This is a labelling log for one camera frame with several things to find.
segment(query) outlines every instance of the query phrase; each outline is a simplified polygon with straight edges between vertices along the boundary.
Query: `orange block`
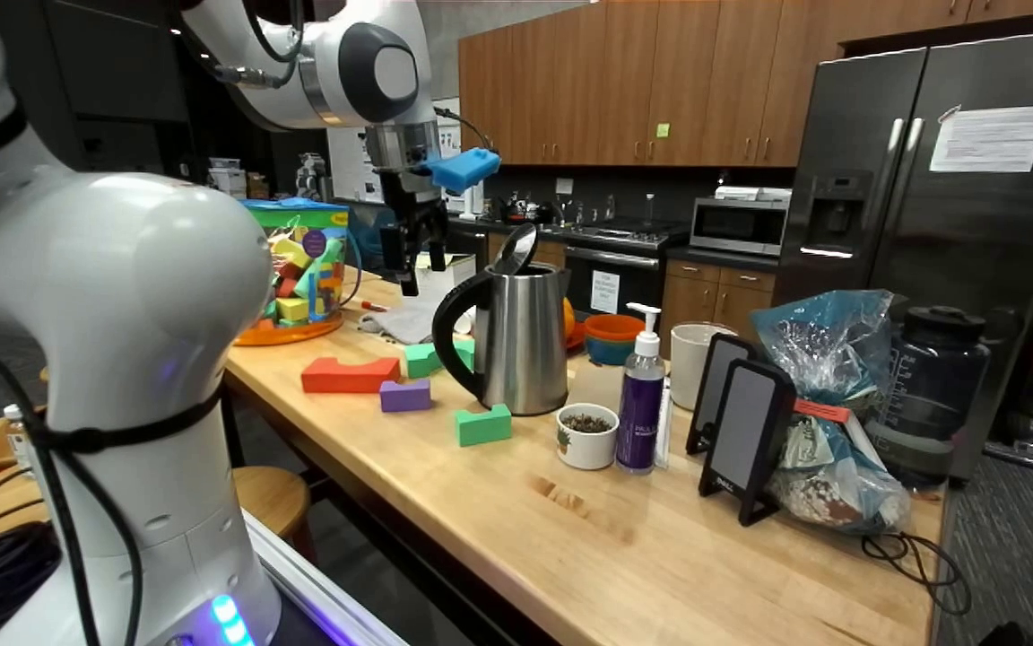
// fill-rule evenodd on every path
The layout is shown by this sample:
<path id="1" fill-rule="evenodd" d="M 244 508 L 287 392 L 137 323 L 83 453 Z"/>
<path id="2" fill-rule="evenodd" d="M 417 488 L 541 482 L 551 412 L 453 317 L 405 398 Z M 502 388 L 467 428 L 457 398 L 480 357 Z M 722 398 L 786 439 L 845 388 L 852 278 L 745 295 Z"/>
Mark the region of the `orange block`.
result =
<path id="1" fill-rule="evenodd" d="M 381 379 L 403 379 L 403 363 L 378 357 L 362 367 L 341 367 L 335 354 L 321 354 L 302 369 L 302 392 L 381 395 Z"/>

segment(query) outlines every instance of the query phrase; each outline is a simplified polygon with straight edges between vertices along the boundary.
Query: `spray bottle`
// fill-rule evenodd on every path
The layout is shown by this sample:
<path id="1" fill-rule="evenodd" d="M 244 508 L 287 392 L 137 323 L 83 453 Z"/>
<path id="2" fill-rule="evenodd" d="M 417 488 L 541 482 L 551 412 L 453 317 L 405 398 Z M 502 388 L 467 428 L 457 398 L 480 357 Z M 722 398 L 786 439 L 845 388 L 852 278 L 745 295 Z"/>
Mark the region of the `spray bottle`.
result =
<path id="1" fill-rule="evenodd" d="M 643 302 L 629 302 L 629 309 L 644 317 L 644 329 L 636 333 L 636 348 L 625 363 L 618 459 L 625 466 L 644 471 L 655 459 L 659 395 L 662 395 L 662 357 L 655 333 L 659 309 Z"/>

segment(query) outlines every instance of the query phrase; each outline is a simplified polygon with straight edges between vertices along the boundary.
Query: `electric kettle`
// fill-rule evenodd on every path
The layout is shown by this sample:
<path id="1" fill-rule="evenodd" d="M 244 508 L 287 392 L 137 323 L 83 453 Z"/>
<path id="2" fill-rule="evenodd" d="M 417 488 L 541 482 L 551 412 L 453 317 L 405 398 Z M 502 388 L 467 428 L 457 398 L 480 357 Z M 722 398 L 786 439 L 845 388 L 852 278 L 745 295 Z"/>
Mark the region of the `electric kettle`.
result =
<path id="1" fill-rule="evenodd" d="M 534 265 L 534 230 L 508 235 L 502 258 L 453 287 L 435 311 L 445 369 L 480 403 L 516 417 L 558 407 L 567 398 L 563 295 L 567 269 Z M 457 354 L 453 325 L 473 317 L 473 367 Z"/>

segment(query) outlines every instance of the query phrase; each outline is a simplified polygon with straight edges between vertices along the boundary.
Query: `stove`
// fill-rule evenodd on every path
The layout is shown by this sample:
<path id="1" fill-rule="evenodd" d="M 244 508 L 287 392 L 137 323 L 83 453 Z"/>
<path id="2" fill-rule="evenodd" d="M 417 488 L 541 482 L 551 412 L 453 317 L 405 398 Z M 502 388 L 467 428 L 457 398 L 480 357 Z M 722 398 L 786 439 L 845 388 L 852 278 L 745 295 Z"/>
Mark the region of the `stove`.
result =
<path id="1" fill-rule="evenodd" d="M 569 230 L 556 230 L 567 245 L 618 247 L 638 253 L 659 253 L 662 247 L 690 239 L 690 223 L 577 223 Z"/>
<path id="2" fill-rule="evenodd" d="M 625 311 L 629 302 L 662 295 L 662 252 L 690 239 L 690 223 L 580 223 L 556 230 L 567 245 L 567 296 L 580 317 Z"/>

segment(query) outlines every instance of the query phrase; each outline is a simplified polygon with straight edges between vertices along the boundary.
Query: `box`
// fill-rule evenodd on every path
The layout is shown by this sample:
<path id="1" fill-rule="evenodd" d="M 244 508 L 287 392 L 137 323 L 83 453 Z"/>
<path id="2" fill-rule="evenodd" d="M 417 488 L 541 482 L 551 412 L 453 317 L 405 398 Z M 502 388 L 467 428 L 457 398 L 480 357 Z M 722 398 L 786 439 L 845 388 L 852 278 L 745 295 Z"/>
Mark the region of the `box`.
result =
<path id="1" fill-rule="evenodd" d="M 341 325 L 349 209 L 330 200 L 244 200 L 271 253 L 268 295 L 238 345 L 294 345 Z"/>

